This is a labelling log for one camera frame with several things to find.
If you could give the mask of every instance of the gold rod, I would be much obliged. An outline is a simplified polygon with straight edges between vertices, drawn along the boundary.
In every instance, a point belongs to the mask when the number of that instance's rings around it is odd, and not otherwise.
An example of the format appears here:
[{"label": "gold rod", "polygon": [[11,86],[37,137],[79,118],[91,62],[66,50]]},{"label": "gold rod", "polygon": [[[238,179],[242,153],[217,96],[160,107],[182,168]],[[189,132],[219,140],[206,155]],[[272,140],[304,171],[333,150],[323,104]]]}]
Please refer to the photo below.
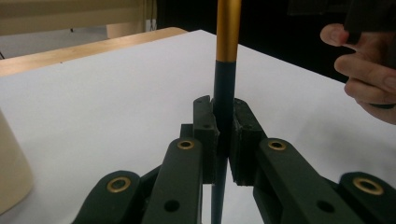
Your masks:
[{"label": "gold rod", "polygon": [[216,60],[219,62],[236,62],[240,17],[241,0],[218,1]]}]

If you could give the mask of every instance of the rod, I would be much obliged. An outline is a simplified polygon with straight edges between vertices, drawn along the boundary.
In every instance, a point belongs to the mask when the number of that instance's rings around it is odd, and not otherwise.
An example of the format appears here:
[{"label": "rod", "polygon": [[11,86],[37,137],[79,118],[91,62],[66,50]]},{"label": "rod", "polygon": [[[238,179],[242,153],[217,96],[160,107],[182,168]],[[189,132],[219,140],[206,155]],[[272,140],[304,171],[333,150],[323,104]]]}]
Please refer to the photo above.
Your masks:
[{"label": "rod", "polygon": [[220,224],[233,125],[236,56],[239,38],[241,0],[218,1],[216,69],[213,114],[220,132],[216,180],[212,187],[212,224]]}]

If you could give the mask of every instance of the wooden table edge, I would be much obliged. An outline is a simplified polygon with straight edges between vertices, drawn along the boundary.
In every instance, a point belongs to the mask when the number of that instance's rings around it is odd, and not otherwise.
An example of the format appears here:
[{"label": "wooden table edge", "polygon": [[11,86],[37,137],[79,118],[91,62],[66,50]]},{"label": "wooden table edge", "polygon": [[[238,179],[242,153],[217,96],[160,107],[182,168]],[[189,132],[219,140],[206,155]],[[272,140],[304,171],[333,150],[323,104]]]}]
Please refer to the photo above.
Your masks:
[{"label": "wooden table edge", "polygon": [[150,31],[137,35],[127,35],[70,48],[55,49],[21,57],[4,59],[0,60],[0,77],[10,76],[39,67],[87,57],[114,49],[140,45],[185,33],[187,33],[187,31],[176,27],[169,27],[161,30]]}]

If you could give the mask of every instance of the mounting hole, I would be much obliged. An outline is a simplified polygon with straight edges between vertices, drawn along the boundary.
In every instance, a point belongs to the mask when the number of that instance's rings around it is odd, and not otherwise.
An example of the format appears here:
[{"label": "mounting hole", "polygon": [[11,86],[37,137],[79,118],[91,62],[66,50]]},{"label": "mounting hole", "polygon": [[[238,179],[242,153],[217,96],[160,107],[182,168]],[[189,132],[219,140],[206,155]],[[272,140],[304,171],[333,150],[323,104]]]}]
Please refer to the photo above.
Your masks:
[{"label": "mounting hole", "polygon": [[325,201],[318,201],[317,207],[326,213],[333,213],[335,211],[334,206],[332,206],[330,203]]},{"label": "mounting hole", "polygon": [[253,129],[253,126],[251,124],[247,124],[247,125],[244,125],[244,128],[251,130],[251,129]]},{"label": "mounting hole", "polygon": [[268,146],[273,150],[281,151],[286,149],[286,145],[278,141],[271,141],[268,143]]},{"label": "mounting hole", "polygon": [[176,200],[169,200],[164,205],[166,212],[176,212],[179,207],[180,207],[180,203]]},{"label": "mounting hole", "polygon": [[192,141],[180,141],[177,143],[177,147],[180,149],[192,149],[194,143]]},{"label": "mounting hole", "polygon": [[384,189],[371,179],[355,177],[353,179],[353,184],[356,188],[369,194],[381,195],[384,193]]},{"label": "mounting hole", "polygon": [[128,177],[120,176],[107,183],[107,190],[112,193],[119,193],[128,189],[129,186],[131,186],[131,180]]}]

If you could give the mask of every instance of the white surface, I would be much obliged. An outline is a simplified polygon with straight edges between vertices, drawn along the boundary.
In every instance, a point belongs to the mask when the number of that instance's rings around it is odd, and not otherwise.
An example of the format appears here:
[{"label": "white surface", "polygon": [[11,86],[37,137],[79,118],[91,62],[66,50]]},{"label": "white surface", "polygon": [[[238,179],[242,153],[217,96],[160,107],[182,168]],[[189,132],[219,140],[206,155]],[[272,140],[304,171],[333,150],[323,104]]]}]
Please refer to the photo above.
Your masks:
[{"label": "white surface", "polygon": [[[159,165],[180,124],[192,122],[192,101],[212,94],[215,45],[213,35],[197,31],[1,77],[0,107],[35,186],[0,223],[70,223],[104,175],[143,175]],[[343,88],[239,48],[235,97],[270,137],[291,142],[333,181],[363,171],[395,187],[396,127],[366,114]],[[251,191],[228,178],[223,223],[262,223]]]}]

